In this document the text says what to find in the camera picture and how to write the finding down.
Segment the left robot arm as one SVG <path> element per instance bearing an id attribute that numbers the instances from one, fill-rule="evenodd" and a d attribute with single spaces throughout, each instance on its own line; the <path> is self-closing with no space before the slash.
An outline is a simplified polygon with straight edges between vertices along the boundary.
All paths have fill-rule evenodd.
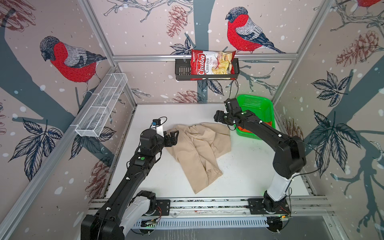
<path id="1" fill-rule="evenodd" d="M 156 195 L 136 190 L 158 162 L 163 148 L 175 146 L 179 131 L 158 134 L 155 129 L 144 130 L 140 144 L 129 161 L 126 174 L 112 196 L 94 215 L 86 215 L 81 224 L 82 240 L 123 240 L 144 214 L 156 210 Z"/>

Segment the beige shorts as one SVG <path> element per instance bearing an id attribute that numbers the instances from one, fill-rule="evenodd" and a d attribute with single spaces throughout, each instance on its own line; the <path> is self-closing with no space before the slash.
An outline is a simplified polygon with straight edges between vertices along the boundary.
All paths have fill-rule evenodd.
<path id="1" fill-rule="evenodd" d="M 217 159 L 231 152 L 231 134 L 227 126 L 201 123 L 175 125 L 167 133 L 178 131 L 178 142 L 167 151 L 181 165 L 195 194 L 223 175 Z"/>

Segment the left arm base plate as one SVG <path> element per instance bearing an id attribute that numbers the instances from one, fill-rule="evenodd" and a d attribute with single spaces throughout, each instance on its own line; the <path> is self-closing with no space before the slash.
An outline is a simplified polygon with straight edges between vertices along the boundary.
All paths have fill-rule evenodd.
<path id="1" fill-rule="evenodd" d="M 144 216 L 168 216 L 170 214 L 171 201 L 168 199 L 165 200 L 150 200 L 149 210 L 144 214 Z"/>

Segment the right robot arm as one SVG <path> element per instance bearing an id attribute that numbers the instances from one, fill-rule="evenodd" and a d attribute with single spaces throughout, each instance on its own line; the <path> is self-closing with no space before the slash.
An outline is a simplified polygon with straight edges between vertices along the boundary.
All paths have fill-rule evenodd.
<path id="1" fill-rule="evenodd" d="M 283 134 L 253 112 L 243 111 L 237 99 L 227 99 L 224 104 L 226 110 L 216 111 L 215 122 L 250 131 L 275 152 L 273 159 L 275 174 L 271 185 L 264 193 L 263 200 L 266 212 L 273 214 L 282 207 L 293 178 L 298 176 L 307 164 L 304 144 L 300 137 Z"/>

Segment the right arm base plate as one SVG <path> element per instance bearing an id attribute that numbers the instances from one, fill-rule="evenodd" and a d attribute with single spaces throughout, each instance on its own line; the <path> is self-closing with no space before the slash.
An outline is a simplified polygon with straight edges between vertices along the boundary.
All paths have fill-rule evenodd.
<path id="1" fill-rule="evenodd" d="M 253 198 L 247 199 L 247 201 L 251 215 L 289 215 L 291 213 L 287 198 L 283 198 L 278 202 L 274 202 L 269 198 Z"/>

